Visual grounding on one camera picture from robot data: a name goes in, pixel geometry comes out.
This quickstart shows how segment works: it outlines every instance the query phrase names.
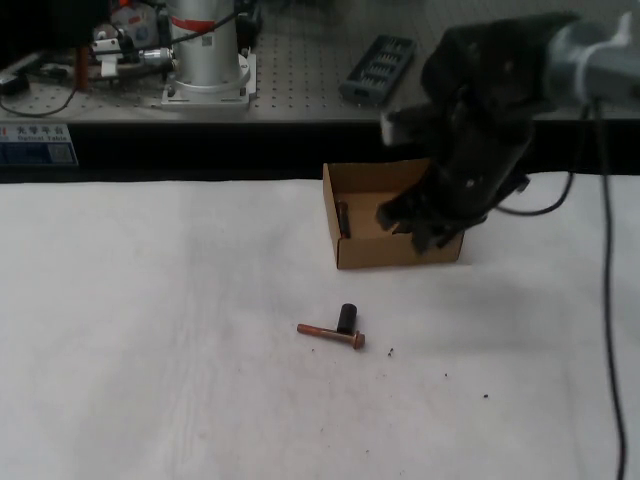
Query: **black cable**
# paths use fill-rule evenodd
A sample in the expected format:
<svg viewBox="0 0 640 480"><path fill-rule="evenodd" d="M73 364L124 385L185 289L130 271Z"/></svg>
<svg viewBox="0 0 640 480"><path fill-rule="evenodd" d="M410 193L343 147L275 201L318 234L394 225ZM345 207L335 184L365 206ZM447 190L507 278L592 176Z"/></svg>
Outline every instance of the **black cable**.
<svg viewBox="0 0 640 480"><path fill-rule="evenodd" d="M618 467L616 473L617 480L623 480L627 467L627 435L624 422L622 402L620 400L620 386L616 369L615 343L613 338L613 318L611 299L611 273L613 270L613 208L611 206L611 192L609 187L609 154L607 152L607 139L605 135L604 122L602 120L602 110L599 102L593 105L595 118L596 142L598 144L598 156L601 165L602 180L602 203L604 207L604 267L602 275L603 294L603 316L604 316L604 338L607 353L607 373L609 375L609 386L611 388L611 403L616 421L618 435Z"/></svg>
<svg viewBox="0 0 640 480"><path fill-rule="evenodd" d="M569 192L571 191L571 187L573 186L573 181L575 179L575 171L577 170L578 164L580 162L580 158L582 157L582 151L584 150L585 140L587 138L587 122L586 120L589 118L589 107L584 107L580 114L580 133L578 137L578 143L576 148L575 157L573 159L572 165L569 166L569 174L567 175L567 181L564 184L564 189L562 190L562 194L560 198L556 200L555 203L549 205L548 207L541 208L540 210L530 210L530 211L522 211L522 210L513 210L508 207L502 207L498 205L496 210L502 213L506 213L509 215L515 215L518 217L537 217L539 215L545 215L547 213L551 213L558 208L560 208L567 197L569 196Z"/></svg>
<svg viewBox="0 0 640 480"><path fill-rule="evenodd" d="M178 38L175 38L175 39L171 40L169 43L167 43L165 45L162 45L162 44L158 43L156 45L151 45L151 46L142 47L142 48L132 47L132 48L124 49L124 50L123 49L105 50L104 52L97 52L97 53L94 52L94 55L96 55L96 56L118 55L118 54L123 54L124 55L124 54L128 54L128 53L133 53L133 52L146 52L146 51L149 51L149 50L156 50L158 48L169 48L169 47L172 47L173 45L176 45L178 43L186 42L188 40L193 40L194 38L202 37L203 35L206 35L207 33L214 32L218 28L222 27L223 25L229 23L231 20L235 19L240 13L242 13L242 10L235 10L233 13L227 15L226 17L224 17L219 22L215 22L213 25L211 25L206 30L203 30L201 32L190 33L189 35L183 35L182 37L178 37Z"/></svg>
<svg viewBox="0 0 640 480"><path fill-rule="evenodd" d="M118 40L124 40L124 35L120 31L120 29L112 21L109 21L108 23L109 25L111 25L111 28L113 28L116 31L116 38Z"/></svg>
<svg viewBox="0 0 640 480"><path fill-rule="evenodd" d="M2 95L0 95L0 108L2 110L4 110L7 113L13 113L14 115L18 115L20 117L28 117L28 118L42 118L42 117L48 117L49 115L54 115L56 113L60 113L62 110L64 110L65 108L67 108L69 106L69 103L71 102L71 99L73 98L73 96L76 94L77 89L74 88L73 90L71 90L71 94L67 97L67 100L65 100L65 102L62 104L61 107L56 108L55 110L49 110L48 112L41 112L41 113L26 113L26 112L18 112L17 110L13 110L11 108L6 107L3 103L2 103Z"/></svg>

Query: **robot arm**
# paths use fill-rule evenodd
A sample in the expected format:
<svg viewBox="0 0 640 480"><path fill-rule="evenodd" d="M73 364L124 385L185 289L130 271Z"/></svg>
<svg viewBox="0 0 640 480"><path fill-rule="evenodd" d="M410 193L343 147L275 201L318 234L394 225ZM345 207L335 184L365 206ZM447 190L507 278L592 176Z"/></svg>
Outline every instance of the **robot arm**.
<svg viewBox="0 0 640 480"><path fill-rule="evenodd" d="M412 233L417 251L444 246L482 223L527 179L514 173L535 114L593 100L640 109L640 57L630 14L613 38L567 13L456 27L427 60L431 103L383 116L387 145L415 142L432 168L378 209L385 229Z"/></svg>

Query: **screw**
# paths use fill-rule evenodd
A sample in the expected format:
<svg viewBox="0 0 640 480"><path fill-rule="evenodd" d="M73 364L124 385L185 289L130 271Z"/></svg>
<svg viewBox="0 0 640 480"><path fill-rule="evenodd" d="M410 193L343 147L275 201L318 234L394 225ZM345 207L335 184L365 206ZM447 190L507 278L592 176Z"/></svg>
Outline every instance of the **screw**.
<svg viewBox="0 0 640 480"><path fill-rule="evenodd" d="M335 330L329 330L328 328L312 327L311 325L298 324L298 333L304 335L311 335L313 337L329 338L331 340L337 340L350 344L354 350L358 350L364 347L364 334L356 330L353 335L345 335L338 333Z"/></svg>

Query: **metal cylinder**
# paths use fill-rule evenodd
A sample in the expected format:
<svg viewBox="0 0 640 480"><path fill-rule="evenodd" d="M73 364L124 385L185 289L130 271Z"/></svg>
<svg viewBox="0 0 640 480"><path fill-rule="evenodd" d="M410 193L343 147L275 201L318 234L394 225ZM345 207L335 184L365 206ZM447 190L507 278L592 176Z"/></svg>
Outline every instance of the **metal cylinder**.
<svg viewBox="0 0 640 480"><path fill-rule="evenodd" d="M173 39L202 32L233 13L233 0L169 0ZM241 78L235 20L215 32L175 45L176 81L194 87L232 84Z"/></svg>
<svg viewBox="0 0 640 480"><path fill-rule="evenodd" d="M139 54L140 61L146 65L159 66L171 63L171 51L168 48L156 48L155 50L142 50Z"/></svg>

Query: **silver metal base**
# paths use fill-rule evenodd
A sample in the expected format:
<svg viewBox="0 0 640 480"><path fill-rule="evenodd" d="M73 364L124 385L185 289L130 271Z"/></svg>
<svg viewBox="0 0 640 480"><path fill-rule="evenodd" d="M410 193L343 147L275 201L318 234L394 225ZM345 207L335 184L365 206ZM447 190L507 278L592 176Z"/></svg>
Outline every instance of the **silver metal base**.
<svg viewBox="0 0 640 480"><path fill-rule="evenodd" d="M183 108L223 108L244 109L256 96L256 56L250 53L247 58L238 55L242 77L233 84L213 87L194 87L169 78L162 93L162 107L168 109Z"/></svg>

